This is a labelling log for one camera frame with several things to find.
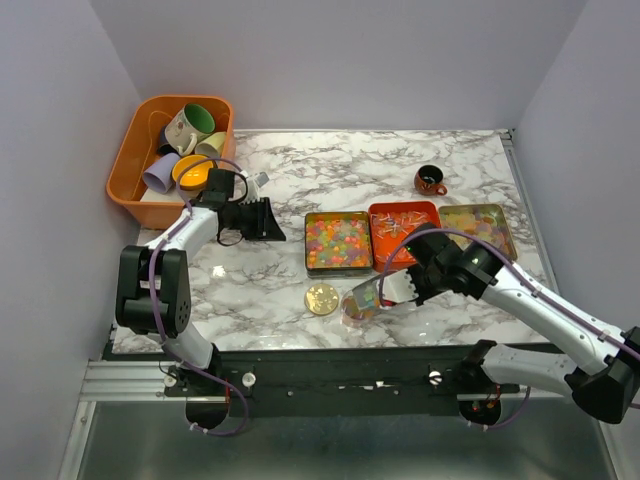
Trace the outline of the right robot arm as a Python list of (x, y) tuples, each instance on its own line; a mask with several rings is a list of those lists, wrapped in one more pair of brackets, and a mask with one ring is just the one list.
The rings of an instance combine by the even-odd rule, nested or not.
[(382, 307), (417, 306), (452, 292), (481, 300), (517, 318), (558, 348), (550, 354), (482, 341), (460, 364), (460, 379), (480, 392), (517, 384), (571, 398), (591, 417), (619, 424), (639, 391), (639, 330), (627, 331), (576, 307), (536, 281), (496, 247), (473, 237), (460, 248), (454, 229), (417, 227), (399, 245), (409, 268), (385, 269), (378, 280)]

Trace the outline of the gold popsicle candy tin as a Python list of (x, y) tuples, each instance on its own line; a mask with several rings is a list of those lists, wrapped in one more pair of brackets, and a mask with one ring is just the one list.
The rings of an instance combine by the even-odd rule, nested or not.
[(499, 205), (442, 206), (438, 213), (443, 228), (455, 229), (477, 237), (498, 248), (510, 260), (517, 259), (511, 230)]

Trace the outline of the orange lollipop tin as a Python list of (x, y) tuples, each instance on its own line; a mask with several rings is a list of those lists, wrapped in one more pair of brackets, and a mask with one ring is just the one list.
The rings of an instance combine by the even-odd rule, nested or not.
[(437, 207), (430, 201), (374, 203), (369, 209), (374, 270), (381, 273), (395, 248), (417, 227), (440, 227)]

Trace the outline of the dark tin of gummies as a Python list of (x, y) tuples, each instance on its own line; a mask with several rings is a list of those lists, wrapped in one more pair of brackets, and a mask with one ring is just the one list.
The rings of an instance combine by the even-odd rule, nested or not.
[(311, 212), (304, 219), (310, 278), (363, 276), (373, 270), (369, 216), (365, 211)]

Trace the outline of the silver metal scoop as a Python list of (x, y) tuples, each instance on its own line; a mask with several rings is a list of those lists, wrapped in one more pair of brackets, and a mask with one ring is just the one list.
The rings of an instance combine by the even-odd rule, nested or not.
[(351, 300), (357, 310), (375, 310), (392, 305), (392, 302), (380, 299), (380, 279), (380, 276), (373, 277), (357, 285), (347, 294), (347, 298)]

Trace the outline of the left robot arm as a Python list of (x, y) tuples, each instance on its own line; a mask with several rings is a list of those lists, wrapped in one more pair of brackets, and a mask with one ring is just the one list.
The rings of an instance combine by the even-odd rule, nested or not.
[(150, 336), (189, 368), (187, 382), (201, 395), (222, 380), (217, 350), (191, 323), (189, 262), (213, 239), (231, 230), (247, 241), (285, 241), (271, 201), (260, 195), (264, 172), (212, 168), (204, 190), (184, 197), (178, 219), (144, 246), (125, 247), (119, 259), (115, 319), (119, 326)]

